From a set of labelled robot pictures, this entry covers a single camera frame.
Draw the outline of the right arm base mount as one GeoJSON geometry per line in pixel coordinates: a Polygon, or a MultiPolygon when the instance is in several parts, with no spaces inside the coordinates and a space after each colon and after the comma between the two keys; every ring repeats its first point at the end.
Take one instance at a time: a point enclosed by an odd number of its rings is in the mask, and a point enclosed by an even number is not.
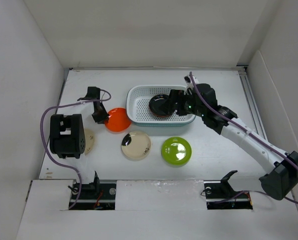
{"type": "Polygon", "coordinates": [[[204,180],[200,193],[205,197],[207,210],[252,210],[252,200],[248,191],[235,191],[229,179],[237,173],[232,170],[220,180],[204,180]]]}

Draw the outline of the beige plate with black mark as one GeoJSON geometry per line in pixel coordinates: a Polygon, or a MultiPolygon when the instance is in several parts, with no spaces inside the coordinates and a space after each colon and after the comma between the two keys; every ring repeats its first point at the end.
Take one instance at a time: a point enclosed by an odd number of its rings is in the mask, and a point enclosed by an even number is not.
{"type": "Polygon", "coordinates": [[[150,137],[143,131],[131,131],[124,136],[121,142],[123,154],[135,161],[148,156],[152,147],[150,137]]]}

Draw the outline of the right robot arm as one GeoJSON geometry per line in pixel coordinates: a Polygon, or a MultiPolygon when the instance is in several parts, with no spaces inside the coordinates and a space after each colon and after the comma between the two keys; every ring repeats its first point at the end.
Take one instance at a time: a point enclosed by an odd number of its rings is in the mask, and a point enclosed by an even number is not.
{"type": "Polygon", "coordinates": [[[191,85],[186,90],[171,89],[149,101],[157,117],[195,115],[217,134],[232,141],[255,159],[266,174],[259,178],[263,191],[282,200],[298,184],[298,153],[285,153],[247,127],[235,112],[218,104],[209,84],[191,85]]]}

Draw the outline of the orange plate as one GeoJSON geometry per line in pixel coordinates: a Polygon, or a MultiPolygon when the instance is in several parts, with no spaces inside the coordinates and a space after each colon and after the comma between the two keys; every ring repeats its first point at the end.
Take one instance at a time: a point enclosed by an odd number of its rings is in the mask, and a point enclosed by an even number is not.
{"type": "Polygon", "coordinates": [[[109,112],[109,117],[105,121],[105,127],[114,133],[120,133],[128,129],[131,125],[131,120],[127,116],[127,111],[125,108],[116,107],[111,109],[109,112]]]}

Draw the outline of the green plate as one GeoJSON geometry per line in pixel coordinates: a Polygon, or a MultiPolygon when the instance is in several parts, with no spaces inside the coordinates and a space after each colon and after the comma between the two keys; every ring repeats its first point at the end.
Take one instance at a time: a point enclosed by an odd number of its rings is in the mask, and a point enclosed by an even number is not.
{"type": "Polygon", "coordinates": [[[190,143],[182,137],[173,136],[166,139],[161,145],[161,156],[163,160],[175,167],[186,165],[192,157],[190,143]]]}

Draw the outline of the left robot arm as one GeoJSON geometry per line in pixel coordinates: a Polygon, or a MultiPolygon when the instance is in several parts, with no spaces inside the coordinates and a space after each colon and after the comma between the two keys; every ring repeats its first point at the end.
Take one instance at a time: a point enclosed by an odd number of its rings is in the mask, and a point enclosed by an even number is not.
{"type": "Polygon", "coordinates": [[[96,198],[101,193],[100,180],[96,172],[93,175],[93,181],[83,183],[83,178],[80,170],[76,166],[66,165],[56,161],[52,155],[57,155],[60,159],[75,158],[79,159],[81,154],[86,150],[86,136],[83,126],[83,117],[81,114],[63,115],[53,114],[50,117],[49,129],[49,146],[47,146],[44,137],[43,124],[48,111],[53,109],[61,109],[67,107],[78,106],[87,103],[93,103],[94,112],[91,114],[93,120],[97,124],[104,124],[109,119],[103,102],[109,101],[110,98],[101,99],[101,92],[111,96],[108,91],[100,89],[95,86],[87,88],[85,97],[77,100],[77,103],[59,105],[48,108],[42,115],[40,120],[40,135],[45,152],[50,160],[63,168],[71,169],[76,172],[78,177],[78,187],[75,199],[78,200],[82,193],[86,194],[89,198],[96,198]]]}

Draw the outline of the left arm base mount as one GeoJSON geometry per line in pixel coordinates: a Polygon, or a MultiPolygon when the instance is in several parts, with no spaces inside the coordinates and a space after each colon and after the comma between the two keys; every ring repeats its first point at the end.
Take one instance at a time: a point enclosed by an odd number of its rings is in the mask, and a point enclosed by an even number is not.
{"type": "Polygon", "coordinates": [[[70,210],[111,211],[116,205],[116,182],[101,182],[99,191],[82,188],[77,203],[70,210]]]}

